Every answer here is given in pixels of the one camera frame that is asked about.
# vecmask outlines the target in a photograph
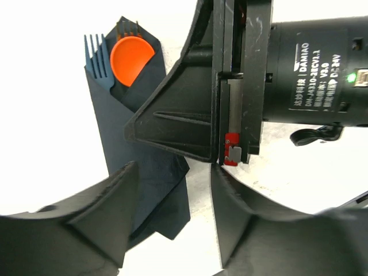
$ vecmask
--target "black motor housing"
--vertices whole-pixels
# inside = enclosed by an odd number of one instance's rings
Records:
[[[367,79],[368,17],[273,24],[263,119],[366,127]]]

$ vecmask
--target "white surface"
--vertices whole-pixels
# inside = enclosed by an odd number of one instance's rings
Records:
[[[83,70],[83,34],[106,33],[121,15],[138,20],[162,42],[170,69],[195,5],[195,0],[0,4],[0,214],[35,211],[108,175]],[[273,20],[367,13],[366,0],[275,0]],[[367,189],[368,131],[347,129],[339,142],[296,148],[288,136],[297,128],[266,124],[261,155],[232,173],[265,195],[311,213]],[[211,276],[219,271],[209,166],[189,162],[191,222],[175,241],[155,234],[129,251],[122,275]]]

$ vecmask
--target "orange spoon head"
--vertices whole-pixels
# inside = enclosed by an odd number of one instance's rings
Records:
[[[124,37],[111,51],[110,64],[115,77],[125,86],[131,87],[154,54],[155,50],[144,39],[137,36]]]

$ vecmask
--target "plastic fork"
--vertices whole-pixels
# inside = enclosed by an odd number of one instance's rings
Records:
[[[94,42],[92,34],[90,34],[92,59],[88,48],[87,36],[85,35],[85,52],[86,52],[86,69],[93,76],[96,82],[108,92],[114,86],[115,80],[110,65],[108,48],[104,35],[101,35],[101,45],[98,35],[96,35],[97,50],[94,50]]]
[[[132,27],[132,22],[131,21],[122,21],[121,25],[122,25],[122,32],[120,32],[120,27],[119,27],[120,21],[116,23],[116,40],[119,41],[121,39],[123,39],[124,37],[127,36],[136,36],[142,39],[142,35],[140,32],[140,27],[138,24],[138,21],[136,21],[136,24]]]

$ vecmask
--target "black plastic bracket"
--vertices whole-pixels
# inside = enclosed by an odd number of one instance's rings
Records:
[[[368,210],[311,215],[282,206],[212,166],[224,270],[219,275],[345,276],[368,271]]]
[[[271,14],[272,0],[199,0],[180,59],[125,138],[223,164],[225,135],[239,125],[241,161],[258,154]]]
[[[0,275],[116,276],[138,191],[138,167],[130,163],[37,213],[0,216]]]

